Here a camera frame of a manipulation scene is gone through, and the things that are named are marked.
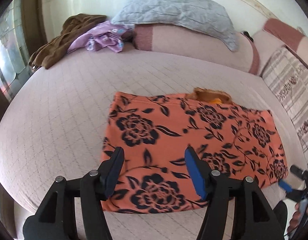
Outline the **person's right hand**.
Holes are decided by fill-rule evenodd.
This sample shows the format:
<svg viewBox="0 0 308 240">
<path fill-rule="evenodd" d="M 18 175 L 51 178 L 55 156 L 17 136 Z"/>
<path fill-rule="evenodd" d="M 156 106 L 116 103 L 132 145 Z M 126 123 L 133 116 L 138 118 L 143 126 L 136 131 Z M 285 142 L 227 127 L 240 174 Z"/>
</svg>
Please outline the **person's right hand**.
<svg viewBox="0 0 308 240">
<path fill-rule="evenodd" d="M 299 204 L 295 205 L 295 212 L 293 213 L 292 219 L 289 222 L 288 233 L 293 231 L 299 225 L 299 219 L 301 218 L 301 213 L 299 211 Z"/>
</svg>

